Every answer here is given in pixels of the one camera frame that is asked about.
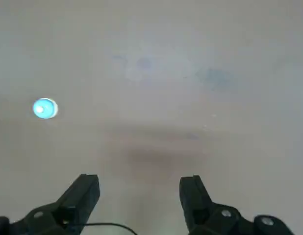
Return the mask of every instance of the blue ball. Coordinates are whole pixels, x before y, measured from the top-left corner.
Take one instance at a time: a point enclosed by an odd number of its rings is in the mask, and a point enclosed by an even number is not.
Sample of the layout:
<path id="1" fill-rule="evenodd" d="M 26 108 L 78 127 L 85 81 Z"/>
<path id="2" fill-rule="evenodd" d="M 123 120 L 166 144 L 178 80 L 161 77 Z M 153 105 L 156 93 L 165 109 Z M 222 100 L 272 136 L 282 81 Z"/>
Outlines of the blue ball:
<path id="1" fill-rule="evenodd" d="M 41 98 L 33 104 L 34 114 L 42 119 L 49 119 L 54 117 L 58 112 L 58 105 L 48 98 Z"/>

